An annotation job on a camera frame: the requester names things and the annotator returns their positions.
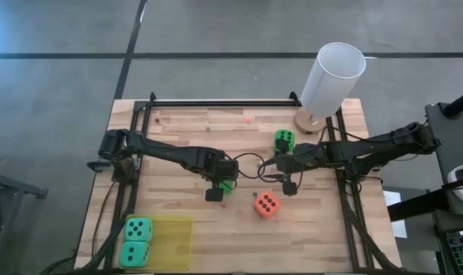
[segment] green dice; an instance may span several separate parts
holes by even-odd
[[[223,189],[223,193],[225,194],[230,194],[232,193],[232,188],[234,186],[234,182],[232,182],[231,180],[225,180],[221,183],[219,183],[219,188]]]
[[[287,145],[288,145],[289,149],[288,149],[288,151],[286,151],[286,153],[293,150],[293,148],[294,148],[294,133],[292,131],[285,130],[285,129],[277,130],[276,137],[274,138],[274,150],[276,152],[280,151],[280,148],[277,148],[277,145],[276,145],[276,140],[278,140],[278,139],[281,139],[281,140],[284,140],[284,141],[287,142]]]
[[[126,241],[119,256],[123,267],[145,267],[150,256],[150,245],[146,241]]]
[[[154,226],[149,218],[129,218],[126,221],[126,241],[149,242],[154,235]]]

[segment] teal dice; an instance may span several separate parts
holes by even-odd
[[[287,150],[284,153],[287,153],[287,152],[293,150],[293,148],[294,148],[294,133],[292,131],[285,130],[285,129],[277,130],[276,137],[274,138],[274,150],[276,152],[280,151],[280,148],[277,147],[277,142],[276,142],[276,140],[278,140],[278,139],[286,141],[286,143],[287,143],[287,146],[288,146],[289,150]]]
[[[145,267],[150,257],[150,240],[154,225],[149,218],[129,218],[125,226],[125,242],[119,263],[123,268]]]
[[[126,222],[126,241],[150,241],[153,235],[154,229],[149,218],[130,218]]]
[[[121,249],[120,262],[123,267],[144,267],[150,256],[150,245],[146,241],[126,241]]]

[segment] dice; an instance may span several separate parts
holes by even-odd
[[[263,192],[254,201],[255,211],[263,219],[268,219],[279,209],[279,201],[271,192]]]
[[[219,188],[223,189],[224,194],[231,194],[232,191],[233,191],[233,189],[231,189],[231,188],[233,188],[234,184],[235,183],[232,182],[231,180],[225,180],[225,181],[219,183]]]
[[[278,146],[278,140],[280,140],[279,142],[282,141],[283,143],[287,144],[288,150],[285,150],[284,153],[287,153],[288,151],[291,151],[294,148],[294,133],[292,131],[285,129],[280,129],[276,131],[276,137],[274,138],[274,150],[276,152],[285,149]]]
[[[146,241],[126,241],[119,255],[122,267],[145,267],[150,256],[150,245]]]
[[[126,221],[126,241],[149,242],[154,235],[154,225],[149,218],[129,218]]]

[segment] yellow tray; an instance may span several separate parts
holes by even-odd
[[[189,269],[193,218],[159,215],[129,215],[127,220],[129,218],[150,218],[154,223],[154,236],[150,241],[150,258],[147,266],[130,269],[181,271]]]

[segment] black stripe on floor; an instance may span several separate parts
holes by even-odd
[[[128,73],[130,72],[130,65],[132,59],[131,55],[133,54],[134,48],[137,44],[138,33],[140,32],[141,20],[143,19],[143,13],[146,4],[147,0],[140,0],[140,4],[138,5],[137,16],[134,19],[133,31],[131,31],[130,41],[126,50],[125,61],[123,61],[121,73],[119,74],[118,85],[116,86],[114,99],[121,99],[123,96],[123,91],[125,90],[126,85],[126,79],[128,78]]]
[[[206,60],[206,59],[308,59],[318,53],[0,53],[0,60],[51,59],[125,59],[124,71],[131,60]],[[463,52],[448,53],[363,53],[365,57],[386,59],[463,58]]]

